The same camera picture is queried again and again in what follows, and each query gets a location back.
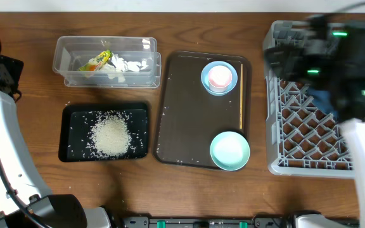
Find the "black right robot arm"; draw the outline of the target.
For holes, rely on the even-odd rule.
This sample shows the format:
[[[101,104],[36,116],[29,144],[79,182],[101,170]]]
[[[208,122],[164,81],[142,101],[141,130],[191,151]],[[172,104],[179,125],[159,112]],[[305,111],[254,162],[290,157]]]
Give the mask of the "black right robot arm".
[[[332,32],[329,16],[310,18],[302,47],[282,44],[264,51],[281,79],[327,92],[354,163],[360,226],[365,227],[365,22],[345,22]]]

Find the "pile of white rice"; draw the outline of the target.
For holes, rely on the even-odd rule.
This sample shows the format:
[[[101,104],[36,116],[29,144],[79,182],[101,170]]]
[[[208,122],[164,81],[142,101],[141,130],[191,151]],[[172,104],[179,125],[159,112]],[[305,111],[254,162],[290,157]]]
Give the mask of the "pile of white rice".
[[[128,152],[137,155],[144,142],[132,123],[131,111],[99,111],[87,133],[86,148],[98,159],[130,158]]]

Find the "green orange snack wrapper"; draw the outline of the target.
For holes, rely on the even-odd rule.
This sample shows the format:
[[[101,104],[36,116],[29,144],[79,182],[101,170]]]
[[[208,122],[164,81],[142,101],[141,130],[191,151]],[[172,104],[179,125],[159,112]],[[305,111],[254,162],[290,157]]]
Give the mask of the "green orange snack wrapper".
[[[110,50],[106,50],[101,52],[96,57],[90,59],[85,65],[78,68],[78,71],[97,71],[102,68],[108,60],[112,57],[112,52]]]

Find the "dark blue plate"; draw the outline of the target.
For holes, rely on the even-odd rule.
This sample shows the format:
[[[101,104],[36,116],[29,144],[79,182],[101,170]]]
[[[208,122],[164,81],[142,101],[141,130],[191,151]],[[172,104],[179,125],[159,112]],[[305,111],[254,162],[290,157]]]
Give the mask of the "dark blue plate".
[[[306,90],[308,96],[313,97],[313,104],[321,112],[325,114],[332,114],[335,119],[338,118],[338,112],[334,109],[330,101],[330,94],[327,91],[320,91],[309,87]]]

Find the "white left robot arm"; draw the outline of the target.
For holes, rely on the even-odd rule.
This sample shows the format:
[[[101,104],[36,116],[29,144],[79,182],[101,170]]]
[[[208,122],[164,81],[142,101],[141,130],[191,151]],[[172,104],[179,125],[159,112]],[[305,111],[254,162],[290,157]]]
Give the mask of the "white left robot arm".
[[[53,194],[37,171],[17,117],[22,70],[22,61],[1,54],[0,41],[0,227],[113,227],[105,208]]]

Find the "white tissue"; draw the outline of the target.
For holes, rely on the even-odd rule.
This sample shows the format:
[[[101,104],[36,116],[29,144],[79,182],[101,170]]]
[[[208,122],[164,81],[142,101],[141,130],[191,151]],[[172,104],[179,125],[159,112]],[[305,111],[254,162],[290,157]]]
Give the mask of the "white tissue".
[[[126,61],[118,54],[112,53],[111,58],[100,68],[103,72],[140,72],[149,67],[147,59],[142,61]]]

